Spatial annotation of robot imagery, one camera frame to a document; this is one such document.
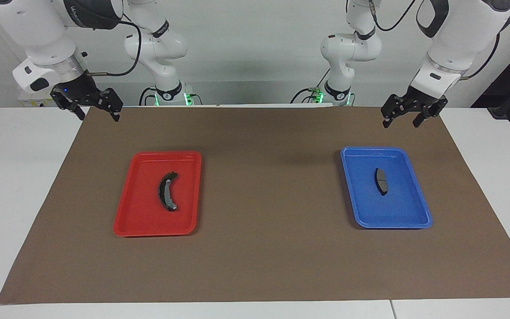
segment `white table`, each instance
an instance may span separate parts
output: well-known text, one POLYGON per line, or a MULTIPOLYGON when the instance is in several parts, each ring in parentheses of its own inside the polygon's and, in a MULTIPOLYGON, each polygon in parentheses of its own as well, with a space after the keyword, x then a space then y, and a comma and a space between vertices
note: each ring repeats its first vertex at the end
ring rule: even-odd
MULTIPOLYGON (((484 109, 441 116, 510 236, 510 123, 484 109)), ((80 125, 58 109, 0 109, 0 290, 80 125)), ((0 317, 494 319, 510 318, 510 299, 16 305, 0 317)))

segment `black cable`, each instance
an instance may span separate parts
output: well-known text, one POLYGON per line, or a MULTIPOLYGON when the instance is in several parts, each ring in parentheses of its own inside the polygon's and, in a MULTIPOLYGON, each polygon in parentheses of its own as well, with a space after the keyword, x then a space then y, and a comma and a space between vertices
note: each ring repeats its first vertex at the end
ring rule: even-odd
POLYGON ((290 104, 294 103, 294 100, 295 100, 295 99, 296 99, 296 98, 297 98, 300 94, 302 94, 302 93, 304 93, 304 92, 307 92, 307 91, 310 91, 310 89, 306 88, 306 89, 301 89, 300 91, 298 91, 298 93, 296 93, 296 94, 295 94, 295 96, 292 98, 292 100, 291 100, 291 103, 290 103, 290 104))
POLYGON ((147 93, 148 91, 154 91, 154 90, 155 89, 152 87, 148 87, 147 89, 143 90, 143 93, 141 93, 141 97, 139 97, 139 106, 143 105, 143 97, 145 96, 145 93, 147 93))
POLYGON ((355 103, 355 98, 356 98, 355 94, 351 93, 350 96, 348 97, 348 99, 352 98, 352 96, 354 97, 354 99, 352 100, 352 103, 349 106, 353 106, 355 103))
MULTIPOLYGON (((375 13, 375 10, 371 10, 371 16, 373 16, 373 20, 375 21, 375 25, 377 26, 377 28, 379 28, 379 30, 381 31, 385 31, 385 32, 388 32, 388 31, 391 31, 393 29, 395 29, 399 23, 405 18, 406 14, 409 13, 410 9, 413 7, 413 4, 416 2, 417 0, 412 0, 408 6, 408 8, 406 8, 405 10, 405 13, 402 14, 401 18, 399 18, 399 20, 397 20, 397 22, 390 28, 388 29, 385 29, 385 28, 382 28, 381 26, 379 26, 379 23, 377 22, 377 14, 375 13)), ((369 0, 370 2, 370 6, 374 6, 373 4, 373 0, 369 0)))
POLYGON ((316 87, 320 87, 320 84, 322 84, 322 81, 324 81, 324 79, 326 78, 326 75, 328 75, 328 73, 330 73, 330 70, 331 69, 328 69, 328 71, 326 71, 326 74, 324 74, 324 76, 322 77, 322 79, 320 80, 320 82, 318 82, 318 85, 316 87))
POLYGON ((468 75, 466 77, 461 77, 460 81, 465 81, 465 80, 475 77, 477 74, 479 74, 481 72, 481 70, 484 69, 484 67, 487 66, 487 64, 489 63, 489 61, 495 54, 495 51, 497 51, 497 47, 499 46, 499 39, 500 39, 500 34, 497 34, 497 37, 495 38, 495 45, 493 46, 491 53, 489 54, 489 56, 487 57, 487 60, 485 60, 483 65, 477 71, 475 71, 472 75, 468 75))
POLYGON ((137 33, 139 34, 139 47, 137 48, 137 56, 135 57, 135 62, 133 63, 133 66, 129 70, 127 70, 123 73, 91 72, 91 73, 88 73, 88 76, 91 76, 91 77, 122 77, 124 75, 128 75, 129 73, 131 73, 137 66, 137 63, 139 63, 139 57, 141 55, 141 44, 142 44, 142 39, 143 39, 143 37, 141 35, 141 29, 139 28, 139 26, 137 26, 133 22, 119 21, 119 23, 126 24, 128 26, 134 26, 135 29, 137 29, 137 33))
POLYGON ((200 105, 204 105, 204 102, 202 102, 202 98, 198 94, 191 94, 191 97, 197 97, 200 100, 200 105))
POLYGON ((302 99, 302 102, 301 103, 304 103, 304 101, 306 101, 306 99, 308 99, 308 103, 310 103, 310 99, 312 99, 312 95, 309 95, 307 97, 305 97, 304 99, 302 99))
POLYGON ((147 105, 147 99, 150 97, 152 97, 153 99, 156 99, 156 96, 154 96, 153 94, 147 95, 147 97, 145 98, 145 105, 147 105))

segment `brown paper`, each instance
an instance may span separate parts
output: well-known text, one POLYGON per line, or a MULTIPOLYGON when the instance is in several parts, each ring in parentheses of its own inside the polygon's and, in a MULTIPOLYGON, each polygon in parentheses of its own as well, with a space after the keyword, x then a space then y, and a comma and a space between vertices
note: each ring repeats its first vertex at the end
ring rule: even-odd
POLYGON ((0 303, 510 297, 510 239, 440 119, 383 129, 379 109, 92 110, 0 294, 0 303), (364 230, 340 150, 401 147, 428 230, 364 230), (112 232, 131 157, 195 150, 196 230, 112 232))

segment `green light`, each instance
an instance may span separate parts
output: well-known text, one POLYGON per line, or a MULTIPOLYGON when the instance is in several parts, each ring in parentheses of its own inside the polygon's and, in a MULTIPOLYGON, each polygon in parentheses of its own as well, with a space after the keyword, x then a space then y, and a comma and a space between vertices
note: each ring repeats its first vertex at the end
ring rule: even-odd
POLYGON ((350 105, 350 106, 353 106, 354 105, 354 102, 355 102, 355 94, 353 93, 349 93, 348 95, 348 101, 346 101, 346 105, 350 105))
POLYGON ((188 93, 184 93, 184 98, 186 99, 186 106, 192 105, 192 99, 188 93))
POLYGON ((316 103, 322 103, 323 100, 324 100, 324 93, 319 92, 318 96, 316 97, 316 103))

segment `red tray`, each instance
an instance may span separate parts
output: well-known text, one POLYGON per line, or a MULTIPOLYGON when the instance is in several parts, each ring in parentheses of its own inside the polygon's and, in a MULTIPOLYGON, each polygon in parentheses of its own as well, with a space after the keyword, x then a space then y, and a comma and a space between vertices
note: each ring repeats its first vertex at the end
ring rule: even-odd
POLYGON ((202 156, 195 151, 143 152, 131 160, 113 232, 122 237, 178 236, 196 227, 202 156), (178 208, 164 209, 158 185, 164 175, 178 173, 170 196, 178 208))

